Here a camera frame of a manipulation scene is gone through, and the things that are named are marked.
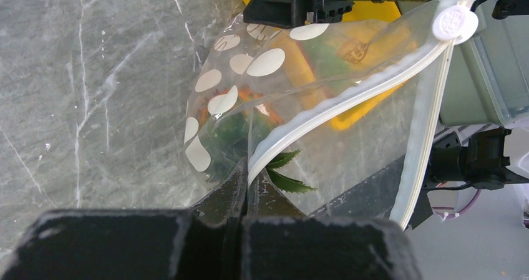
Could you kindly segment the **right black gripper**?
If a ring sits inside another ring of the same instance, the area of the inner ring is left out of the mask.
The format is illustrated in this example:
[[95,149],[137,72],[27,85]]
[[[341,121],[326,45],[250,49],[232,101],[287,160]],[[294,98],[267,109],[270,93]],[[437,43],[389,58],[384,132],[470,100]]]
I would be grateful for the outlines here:
[[309,23],[337,23],[352,11],[348,0],[250,0],[243,11],[248,24],[262,24],[282,29]]

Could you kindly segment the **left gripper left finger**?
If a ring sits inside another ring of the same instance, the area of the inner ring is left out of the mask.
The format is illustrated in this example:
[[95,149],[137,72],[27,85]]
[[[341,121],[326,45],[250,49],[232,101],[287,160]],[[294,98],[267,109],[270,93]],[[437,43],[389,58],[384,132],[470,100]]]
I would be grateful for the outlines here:
[[53,210],[22,236],[3,279],[238,279],[247,168],[185,209]]

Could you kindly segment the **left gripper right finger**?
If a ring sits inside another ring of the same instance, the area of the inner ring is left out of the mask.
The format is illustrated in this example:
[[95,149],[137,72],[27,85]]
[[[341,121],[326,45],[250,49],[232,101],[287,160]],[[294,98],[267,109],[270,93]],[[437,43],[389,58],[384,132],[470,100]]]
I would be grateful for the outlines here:
[[410,241],[394,222],[308,217],[261,172],[242,222],[243,279],[422,279]]

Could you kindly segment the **clear dotted zip top bag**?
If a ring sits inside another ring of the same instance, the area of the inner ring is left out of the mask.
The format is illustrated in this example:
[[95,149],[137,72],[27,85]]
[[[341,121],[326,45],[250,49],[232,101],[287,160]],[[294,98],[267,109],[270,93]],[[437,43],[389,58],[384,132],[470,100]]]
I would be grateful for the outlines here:
[[[461,43],[467,26],[456,26],[436,19],[436,4],[425,3],[392,22],[363,21],[306,24],[280,29],[248,24],[243,15],[235,16],[215,41],[195,88],[187,102],[185,155],[192,168],[210,183],[218,183],[242,159],[246,159],[248,184],[252,184],[267,163],[282,151],[300,149],[295,158],[306,160],[301,173],[314,173],[316,192],[323,193],[364,162],[356,144],[353,126],[336,131],[326,123],[339,114],[389,89],[417,79],[414,106],[407,111],[409,131],[398,135],[406,139],[404,167],[390,220],[406,227],[418,200],[420,184],[427,169],[437,117],[440,112],[454,47]],[[316,63],[319,76],[314,82],[294,86],[288,72],[300,68],[287,64],[292,53],[287,45],[301,43],[310,53],[324,56]],[[358,68],[332,72],[337,65],[327,58],[331,51],[353,50],[360,54]],[[316,95],[323,88],[334,90],[314,107],[301,99]],[[206,169],[215,160],[201,142],[208,133],[194,114],[203,99],[211,114],[234,115],[268,103],[284,120],[263,140],[249,138],[248,155],[236,162],[221,159],[228,167],[221,175]]]

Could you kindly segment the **orange toy pineapple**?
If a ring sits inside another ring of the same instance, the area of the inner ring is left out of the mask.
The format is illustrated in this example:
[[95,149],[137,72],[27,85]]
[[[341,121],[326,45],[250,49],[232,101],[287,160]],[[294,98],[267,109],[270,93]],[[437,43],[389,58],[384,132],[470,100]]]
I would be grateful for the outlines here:
[[[201,142],[215,160],[206,172],[221,175],[228,171],[228,167],[220,162],[221,159],[236,162],[248,155],[249,138],[263,140],[270,132],[283,124],[284,120],[268,103],[259,104],[253,110],[242,110],[234,115],[211,114],[207,108],[209,99],[203,99],[194,117],[200,127],[205,127],[207,135],[203,135]],[[288,193],[307,193],[315,191],[300,180],[295,180],[277,172],[299,154],[301,150],[282,151],[265,166],[271,182],[280,190]]]

